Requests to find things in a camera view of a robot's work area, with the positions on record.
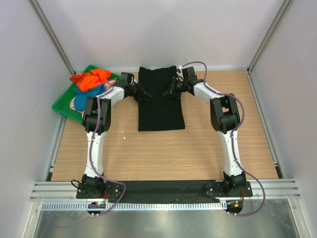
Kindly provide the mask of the black t shirt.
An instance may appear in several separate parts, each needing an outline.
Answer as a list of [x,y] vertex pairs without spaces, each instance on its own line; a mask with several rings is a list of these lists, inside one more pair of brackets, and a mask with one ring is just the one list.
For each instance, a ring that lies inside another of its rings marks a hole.
[[179,97],[165,97],[163,94],[171,89],[171,82],[176,75],[176,67],[159,69],[139,68],[138,82],[150,99],[138,102],[138,130],[166,131],[185,128]]

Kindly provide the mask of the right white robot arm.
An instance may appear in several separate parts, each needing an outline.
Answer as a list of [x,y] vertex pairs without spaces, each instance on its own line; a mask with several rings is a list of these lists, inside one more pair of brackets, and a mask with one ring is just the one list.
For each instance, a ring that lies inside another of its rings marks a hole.
[[237,142],[237,128],[241,125],[241,119],[236,98],[215,90],[205,79],[196,76],[175,77],[162,96],[180,98],[183,92],[209,102],[211,125],[219,134],[224,154],[223,191],[228,196],[242,195],[247,181]]

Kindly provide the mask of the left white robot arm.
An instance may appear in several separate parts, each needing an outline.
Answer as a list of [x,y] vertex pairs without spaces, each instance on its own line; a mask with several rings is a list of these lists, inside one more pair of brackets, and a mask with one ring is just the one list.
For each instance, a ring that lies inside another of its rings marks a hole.
[[111,124],[111,107],[125,99],[134,97],[139,101],[150,101],[153,97],[139,83],[112,86],[106,92],[87,98],[82,123],[88,141],[87,164],[78,183],[76,197],[100,198],[106,194],[106,182],[103,169],[104,141]]

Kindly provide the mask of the pink t shirt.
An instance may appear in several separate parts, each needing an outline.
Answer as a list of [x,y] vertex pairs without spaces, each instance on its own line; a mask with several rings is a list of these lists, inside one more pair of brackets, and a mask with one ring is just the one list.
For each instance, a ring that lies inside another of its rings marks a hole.
[[75,92],[75,97],[70,102],[70,108],[74,111],[83,113],[86,101],[89,96],[98,96],[106,91],[108,91],[112,85],[116,82],[115,79],[108,80],[106,83],[101,84],[95,88],[89,89],[88,91],[84,92],[81,91],[77,86],[73,88],[73,91]]

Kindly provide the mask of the orange t shirt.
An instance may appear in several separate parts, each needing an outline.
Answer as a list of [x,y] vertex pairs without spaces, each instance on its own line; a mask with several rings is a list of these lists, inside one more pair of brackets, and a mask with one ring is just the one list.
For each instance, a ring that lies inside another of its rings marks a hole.
[[69,80],[76,84],[77,88],[82,92],[87,92],[100,85],[104,85],[111,77],[110,70],[95,68],[87,73],[73,75]]

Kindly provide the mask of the blue t shirt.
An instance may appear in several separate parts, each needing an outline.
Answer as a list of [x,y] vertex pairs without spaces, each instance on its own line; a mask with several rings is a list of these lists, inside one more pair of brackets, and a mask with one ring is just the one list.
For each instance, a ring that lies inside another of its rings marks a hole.
[[74,86],[73,91],[75,92],[74,108],[76,111],[83,111],[85,109],[86,101],[89,96],[97,96],[103,94],[106,88],[103,84],[92,88],[86,92],[81,91],[77,86]]

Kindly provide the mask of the green plastic tray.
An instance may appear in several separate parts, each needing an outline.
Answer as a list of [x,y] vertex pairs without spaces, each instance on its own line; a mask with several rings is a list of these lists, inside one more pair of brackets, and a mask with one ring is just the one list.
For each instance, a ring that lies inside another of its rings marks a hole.
[[[86,67],[86,69],[84,69],[82,73],[87,73],[90,70],[95,68],[100,68],[100,67],[89,65]],[[120,76],[111,72],[111,77],[109,80],[115,79],[115,78],[119,79]],[[71,85],[66,89],[66,91],[63,92],[62,95],[53,103],[52,109],[79,123],[83,123],[84,113],[87,113],[89,111],[89,108],[87,107],[89,103],[92,103],[93,114],[96,114],[98,110],[98,105],[102,104],[102,100],[109,99],[111,101],[111,105],[114,105],[118,101],[121,101],[124,99],[124,89],[113,84],[112,87],[105,93],[95,97],[89,96],[87,98],[86,106],[83,113],[80,113],[70,108],[70,102],[75,97],[75,92],[73,91],[74,86],[76,86],[76,84],[71,82]]]

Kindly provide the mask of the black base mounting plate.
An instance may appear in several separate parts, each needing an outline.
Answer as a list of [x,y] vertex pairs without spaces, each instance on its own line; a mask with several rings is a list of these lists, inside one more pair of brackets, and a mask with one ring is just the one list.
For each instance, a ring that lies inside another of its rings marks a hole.
[[117,199],[120,195],[123,195],[124,198],[139,198],[142,195],[167,198],[187,194],[192,197],[207,198],[253,196],[249,182],[229,188],[222,180],[135,180],[118,183],[98,179],[97,182],[80,182],[76,189],[78,199]]

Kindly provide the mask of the left aluminium corner post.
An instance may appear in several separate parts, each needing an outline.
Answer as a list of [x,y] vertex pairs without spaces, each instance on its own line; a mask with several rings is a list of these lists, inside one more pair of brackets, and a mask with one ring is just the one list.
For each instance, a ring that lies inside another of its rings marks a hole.
[[57,53],[59,54],[60,58],[62,59],[63,63],[65,64],[68,71],[74,75],[76,73],[75,69],[73,68],[69,58],[67,57],[61,43],[58,40],[53,28],[51,27],[44,11],[42,10],[39,2],[37,0],[28,0],[29,4],[33,8],[36,16],[38,17],[40,23],[42,24],[44,30],[46,31],[48,37],[50,38],[52,44],[54,45]]

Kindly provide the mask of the aluminium corner post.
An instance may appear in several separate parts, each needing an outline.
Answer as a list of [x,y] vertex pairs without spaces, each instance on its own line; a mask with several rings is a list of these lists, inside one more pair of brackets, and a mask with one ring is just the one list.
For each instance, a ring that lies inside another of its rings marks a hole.
[[273,38],[275,32],[277,31],[280,23],[282,22],[284,16],[286,15],[287,11],[289,10],[290,6],[292,5],[293,0],[283,0],[281,6],[279,7],[277,13],[275,14],[268,30],[266,31],[258,49],[256,50],[255,55],[253,56],[250,65],[247,68],[248,74],[252,72],[254,67],[256,66],[257,62],[259,61],[260,57],[262,56],[264,50],[270,43],[271,39]]
[[69,58],[67,57],[61,43],[58,40],[53,28],[51,27],[44,11],[42,10],[39,2],[37,0],[28,0],[29,4],[33,8],[36,16],[38,17],[40,23],[42,24],[44,30],[46,31],[48,37],[50,38],[52,44],[54,45],[57,53],[59,54],[60,58],[62,59],[63,63],[65,64],[68,71],[74,75],[76,73],[75,69],[73,68]]

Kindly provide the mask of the right aluminium corner post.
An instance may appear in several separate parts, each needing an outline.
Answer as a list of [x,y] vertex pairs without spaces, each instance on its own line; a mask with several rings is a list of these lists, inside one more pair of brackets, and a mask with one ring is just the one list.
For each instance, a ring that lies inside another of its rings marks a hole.
[[290,6],[292,5],[293,0],[283,0],[281,6],[279,7],[277,13],[275,14],[268,30],[266,31],[258,49],[256,50],[255,55],[253,56],[250,65],[247,68],[248,74],[252,72],[254,67],[256,66],[257,62],[259,61],[260,57],[262,56],[264,50],[270,43],[271,39],[273,38],[275,32],[277,31],[280,23],[282,22],[284,16],[286,15],[287,11],[289,10]]

